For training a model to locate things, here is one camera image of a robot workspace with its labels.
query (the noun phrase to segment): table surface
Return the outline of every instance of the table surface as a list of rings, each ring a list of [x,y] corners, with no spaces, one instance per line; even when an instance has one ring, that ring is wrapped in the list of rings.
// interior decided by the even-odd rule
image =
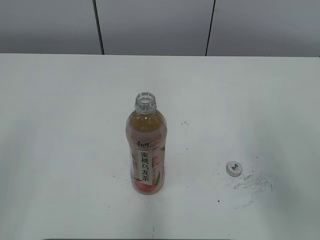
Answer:
[[[320,58],[0,54],[0,239],[318,239],[319,89]],[[151,196],[125,136],[143,91],[168,124]]]

